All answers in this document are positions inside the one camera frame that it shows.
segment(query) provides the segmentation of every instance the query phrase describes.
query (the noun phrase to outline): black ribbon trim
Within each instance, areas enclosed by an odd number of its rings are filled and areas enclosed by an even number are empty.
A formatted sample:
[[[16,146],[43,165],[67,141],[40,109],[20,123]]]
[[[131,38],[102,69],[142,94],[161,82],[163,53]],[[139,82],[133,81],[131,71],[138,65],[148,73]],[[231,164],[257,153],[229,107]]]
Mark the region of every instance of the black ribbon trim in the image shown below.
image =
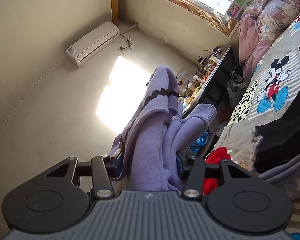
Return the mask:
[[[148,97],[145,99],[144,105],[142,106],[141,111],[147,106],[147,104],[150,102],[150,100],[156,98],[158,95],[167,96],[167,97],[169,97],[169,96],[175,96],[175,97],[178,97],[178,96],[179,96],[179,93],[177,93],[177,92],[175,92],[175,91],[173,91],[173,90],[171,90],[171,91],[168,92],[168,91],[165,90],[164,88],[161,88],[161,90],[154,90],[154,91],[152,92],[152,95],[151,95],[151,96],[148,96]],[[131,125],[130,125],[129,128],[127,129],[126,134],[125,134],[125,140],[124,140],[124,141],[123,141],[123,138],[121,137],[121,139],[122,139],[121,142],[122,142],[122,144],[123,144],[123,147],[124,147],[124,143],[125,143],[126,140],[127,140],[129,131],[130,131],[130,129],[132,128],[132,126],[133,126],[135,120],[131,123]]]

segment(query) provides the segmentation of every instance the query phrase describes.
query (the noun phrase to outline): wall-mounted air conditioner unit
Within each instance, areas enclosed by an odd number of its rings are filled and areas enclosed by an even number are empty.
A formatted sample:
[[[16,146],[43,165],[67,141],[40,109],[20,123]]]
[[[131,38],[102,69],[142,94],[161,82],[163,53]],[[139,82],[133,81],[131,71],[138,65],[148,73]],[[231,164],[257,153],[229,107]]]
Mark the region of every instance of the wall-mounted air conditioner unit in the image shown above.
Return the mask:
[[[66,53],[69,59],[80,68],[119,37],[120,31],[117,26],[111,22],[105,22],[67,48]]]

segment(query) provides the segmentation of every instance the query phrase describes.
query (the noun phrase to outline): foot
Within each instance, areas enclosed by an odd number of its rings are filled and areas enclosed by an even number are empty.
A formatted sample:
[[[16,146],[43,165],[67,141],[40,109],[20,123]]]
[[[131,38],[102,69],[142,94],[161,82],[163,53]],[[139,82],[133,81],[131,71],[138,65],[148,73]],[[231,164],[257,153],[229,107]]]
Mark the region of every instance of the foot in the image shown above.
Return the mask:
[[[287,86],[284,86],[279,90],[279,92],[277,93],[277,97],[275,98],[274,101],[275,111],[279,111],[284,106],[284,103],[286,102],[288,97],[288,93],[289,93],[289,89]]]
[[[300,21],[296,24],[296,26],[294,27],[295,30],[300,28]]]
[[[271,102],[269,101],[268,97],[265,96],[264,98],[261,99],[257,111],[259,114],[262,114],[268,109],[270,109],[270,107],[271,107]]]

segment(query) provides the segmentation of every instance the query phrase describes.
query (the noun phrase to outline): sunlight patch on wall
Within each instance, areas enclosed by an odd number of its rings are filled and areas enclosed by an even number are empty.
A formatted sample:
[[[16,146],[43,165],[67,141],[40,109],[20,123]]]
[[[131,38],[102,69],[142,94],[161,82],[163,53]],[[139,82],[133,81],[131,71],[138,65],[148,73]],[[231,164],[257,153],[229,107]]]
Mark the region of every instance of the sunlight patch on wall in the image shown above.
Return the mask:
[[[110,86],[101,96],[96,114],[117,134],[133,117],[146,92],[151,74],[119,56],[114,64]]]

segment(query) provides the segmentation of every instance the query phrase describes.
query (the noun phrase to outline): floral blanket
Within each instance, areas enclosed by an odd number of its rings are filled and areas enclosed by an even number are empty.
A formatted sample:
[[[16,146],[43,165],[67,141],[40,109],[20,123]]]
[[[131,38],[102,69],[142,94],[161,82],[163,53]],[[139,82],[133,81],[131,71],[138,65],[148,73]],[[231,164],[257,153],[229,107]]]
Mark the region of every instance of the floral blanket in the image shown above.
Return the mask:
[[[239,26],[239,63],[243,77],[251,81],[261,58],[300,13],[300,0],[254,0]]]

